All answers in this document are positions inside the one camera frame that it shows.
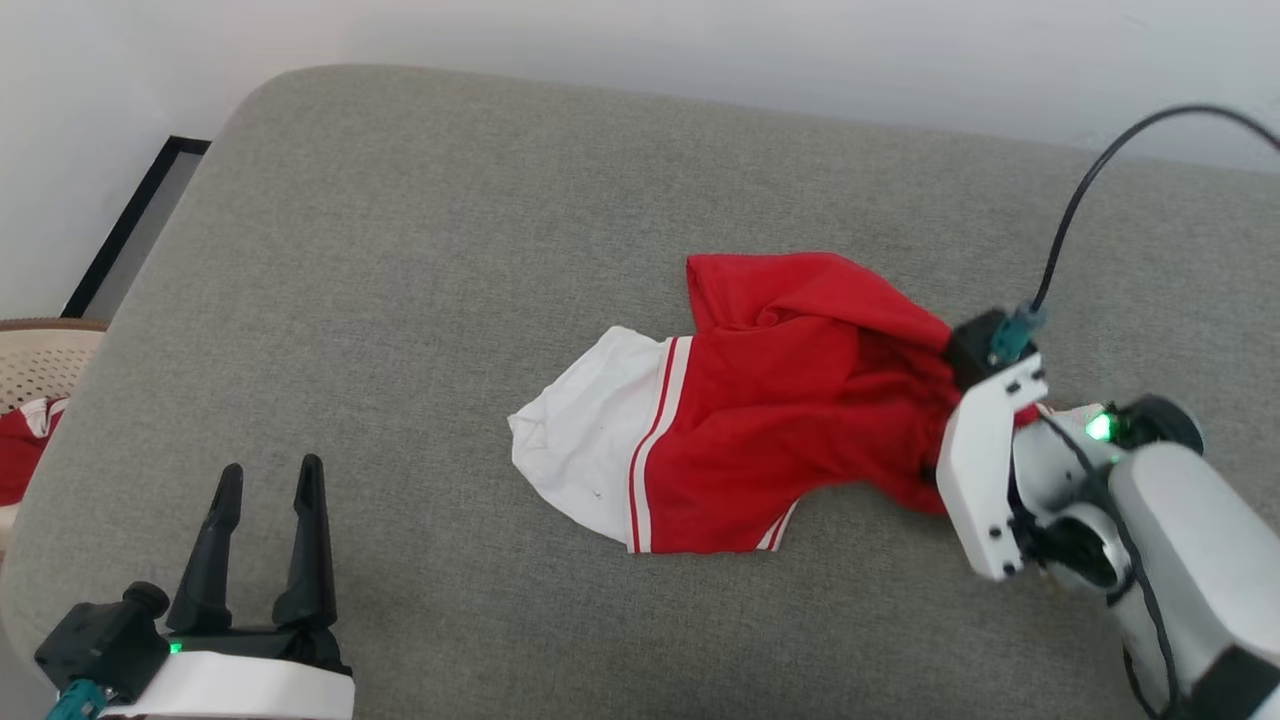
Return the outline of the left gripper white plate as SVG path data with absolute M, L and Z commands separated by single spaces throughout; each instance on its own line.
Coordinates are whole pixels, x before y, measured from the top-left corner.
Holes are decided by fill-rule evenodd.
M 166 616 L 168 630 L 101 653 L 105 714 L 175 719 L 351 719 L 355 674 L 329 628 L 337 587 L 323 460 L 303 456 L 294 492 L 294 543 L 276 625 L 232 626 L 230 538 L 241 519 L 243 470 L 220 475 Z

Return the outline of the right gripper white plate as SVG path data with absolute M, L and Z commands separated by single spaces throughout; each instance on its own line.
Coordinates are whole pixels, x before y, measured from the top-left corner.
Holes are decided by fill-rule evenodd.
M 970 568 L 1001 582 L 1021 570 L 1009 529 L 1009 482 L 1016 415 L 1048 393 L 1032 354 L 965 391 L 945 427 L 937 487 Z

